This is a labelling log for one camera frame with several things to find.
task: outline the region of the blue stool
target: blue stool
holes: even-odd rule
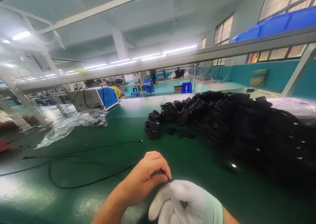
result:
[[[191,82],[182,83],[181,94],[184,94],[184,93],[192,93],[192,84],[191,84]]]
[[[142,97],[140,92],[132,92],[131,97]]]
[[[145,85],[144,91],[147,91],[146,93],[152,93],[152,92],[155,93],[155,89],[154,89],[153,84]]]

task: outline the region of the green workbench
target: green workbench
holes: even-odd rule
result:
[[[214,161],[214,153],[200,140],[164,134],[149,140],[144,133],[148,113],[167,101],[192,96],[180,94],[122,100],[110,110],[104,128],[75,127],[67,137],[45,148],[33,150],[45,132],[37,132],[12,144],[0,154],[0,174],[31,167],[45,159],[22,160],[29,155],[56,155],[129,140],[143,140],[78,154],[52,163],[52,175],[61,186],[76,186],[100,179],[136,163],[146,151],[163,154],[173,179],[189,180],[203,187],[232,213],[240,223],[312,223],[315,201],[303,198],[280,184],[241,169],[231,173]],[[0,177],[0,223],[90,223],[111,190],[128,171],[99,183],[58,189],[48,179],[48,168]],[[131,207],[123,223],[147,223],[147,211],[154,190],[146,200]]]

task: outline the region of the person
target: person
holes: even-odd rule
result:
[[[166,159],[159,152],[147,152],[110,193],[92,224],[120,224],[128,207],[140,204],[156,186],[171,179]],[[189,181],[176,180],[158,191],[148,217],[154,220],[158,215],[159,224],[238,224],[215,197]]]

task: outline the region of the white glove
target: white glove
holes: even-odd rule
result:
[[[180,201],[187,202],[183,207]],[[189,181],[175,180],[162,187],[148,217],[158,224],[223,224],[224,208],[210,193]]]

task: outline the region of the blue machine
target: blue machine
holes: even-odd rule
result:
[[[71,91],[68,95],[78,112],[85,111],[89,107],[102,108],[103,105],[104,109],[108,110],[119,103],[115,89],[108,86],[88,88],[84,92]]]

